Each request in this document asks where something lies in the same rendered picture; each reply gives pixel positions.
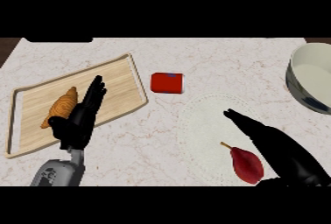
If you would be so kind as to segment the pale wooden cutting board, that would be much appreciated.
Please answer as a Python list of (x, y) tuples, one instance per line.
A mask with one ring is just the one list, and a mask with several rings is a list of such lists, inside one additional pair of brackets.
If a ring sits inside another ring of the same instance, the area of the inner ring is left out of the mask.
[(77, 88), (77, 102), (83, 102), (89, 85), (102, 77), (108, 90), (101, 103), (95, 126), (118, 119), (148, 103), (148, 96), (132, 54), (58, 76), (36, 85), (15, 88), (10, 95), (5, 157), (18, 158), (58, 143), (52, 129), (40, 125), (58, 98)]

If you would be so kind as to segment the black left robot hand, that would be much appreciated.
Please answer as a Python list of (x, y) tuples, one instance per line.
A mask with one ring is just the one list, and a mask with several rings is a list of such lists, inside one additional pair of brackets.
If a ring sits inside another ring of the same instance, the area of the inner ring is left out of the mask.
[(98, 75), (92, 81), (83, 102), (77, 104), (68, 118), (52, 116), (47, 123), (53, 137), (61, 141), (61, 150), (84, 150), (92, 137), (96, 115), (108, 90)]

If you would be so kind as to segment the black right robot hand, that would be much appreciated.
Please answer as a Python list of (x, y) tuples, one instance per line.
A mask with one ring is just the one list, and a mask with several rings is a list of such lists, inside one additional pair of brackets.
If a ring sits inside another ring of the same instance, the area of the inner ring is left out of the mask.
[(231, 108), (223, 115), (250, 137), (278, 177), (257, 186), (331, 186), (331, 176), (300, 143), (275, 127), (263, 125)]

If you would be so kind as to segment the white bowl with dark rim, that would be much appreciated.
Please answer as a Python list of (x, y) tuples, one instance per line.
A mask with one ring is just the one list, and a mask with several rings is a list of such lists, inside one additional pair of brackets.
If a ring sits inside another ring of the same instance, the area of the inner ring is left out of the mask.
[(299, 103), (331, 115), (331, 45), (308, 43), (291, 54), (285, 85)]

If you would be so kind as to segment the red pear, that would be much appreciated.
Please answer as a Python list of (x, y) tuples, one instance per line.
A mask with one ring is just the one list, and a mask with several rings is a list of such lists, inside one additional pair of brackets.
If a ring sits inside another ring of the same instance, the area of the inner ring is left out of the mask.
[(232, 168), (238, 178), (254, 185), (265, 176), (265, 167), (260, 158), (248, 150), (232, 147), (225, 142), (220, 142), (220, 145), (231, 150)]

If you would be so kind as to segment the white oval placemat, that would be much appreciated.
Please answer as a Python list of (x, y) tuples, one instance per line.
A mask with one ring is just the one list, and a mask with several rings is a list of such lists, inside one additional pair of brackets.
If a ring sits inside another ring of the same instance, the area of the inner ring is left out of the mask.
[(241, 132), (223, 111), (234, 109), (262, 121), (259, 114), (241, 98), (226, 93), (201, 94), (185, 104), (179, 113), (177, 144), (189, 171), (209, 186), (251, 186), (234, 171), (232, 147), (250, 151), (263, 163), (263, 179), (276, 177), (250, 137)]

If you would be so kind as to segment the brown croissant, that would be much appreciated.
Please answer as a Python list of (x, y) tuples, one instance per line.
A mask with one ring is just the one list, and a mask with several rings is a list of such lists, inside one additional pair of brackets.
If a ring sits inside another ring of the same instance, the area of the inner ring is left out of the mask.
[(46, 119), (40, 125), (42, 129), (46, 129), (49, 127), (47, 120), (52, 116), (59, 116), (62, 118), (68, 118), (74, 107), (78, 104), (78, 92), (77, 88), (73, 87), (67, 93), (56, 99), (46, 116)]

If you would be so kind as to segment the black appliance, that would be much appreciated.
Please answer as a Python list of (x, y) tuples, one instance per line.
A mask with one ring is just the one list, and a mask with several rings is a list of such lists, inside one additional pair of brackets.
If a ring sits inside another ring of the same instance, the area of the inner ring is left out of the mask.
[(25, 38), (31, 43), (90, 43), (93, 38)]

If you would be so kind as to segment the red can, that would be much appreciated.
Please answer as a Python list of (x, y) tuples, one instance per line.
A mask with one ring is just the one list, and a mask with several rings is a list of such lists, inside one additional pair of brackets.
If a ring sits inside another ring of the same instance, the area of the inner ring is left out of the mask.
[(183, 79), (182, 73), (154, 73), (149, 77), (149, 89), (154, 93), (182, 94)]

